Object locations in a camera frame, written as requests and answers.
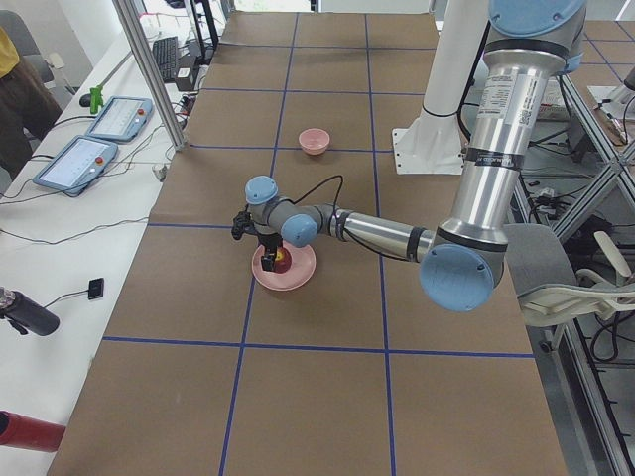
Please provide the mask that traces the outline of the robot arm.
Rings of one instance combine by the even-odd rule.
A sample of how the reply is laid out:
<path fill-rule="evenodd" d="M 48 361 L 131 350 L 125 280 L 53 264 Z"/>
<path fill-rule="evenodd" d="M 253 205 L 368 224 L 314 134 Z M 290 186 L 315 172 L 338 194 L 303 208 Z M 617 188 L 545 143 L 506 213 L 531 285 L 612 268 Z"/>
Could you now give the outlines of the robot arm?
<path fill-rule="evenodd" d="M 585 14 L 582 1 L 447 4 L 421 114 L 393 143 L 402 174 L 459 174 L 451 214 L 436 229 L 335 203 L 304 206 L 258 176 L 246 184 L 233 236 L 258 238 L 268 272 L 284 244 L 302 248 L 320 234 L 353 240 L 418 263 L 421 286 L 438 306 L 480 307 L 502 278 L 503 222 L 546 86 L 579 66 Z"/>

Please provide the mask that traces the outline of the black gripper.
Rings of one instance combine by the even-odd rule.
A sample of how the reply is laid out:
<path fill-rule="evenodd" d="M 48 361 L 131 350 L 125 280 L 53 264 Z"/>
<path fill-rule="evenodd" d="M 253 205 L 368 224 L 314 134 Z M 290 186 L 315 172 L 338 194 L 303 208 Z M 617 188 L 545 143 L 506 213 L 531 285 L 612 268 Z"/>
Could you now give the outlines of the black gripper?
<path fill-rule="evenodd" d="M 276 254 L 278 249 L 283 246 L 282 236 L 278 233 L 261 234 L 260 244 L 264 247 L 264 253 L 261 256 L 262 270 L 265 272 L 274 272 Z"/>

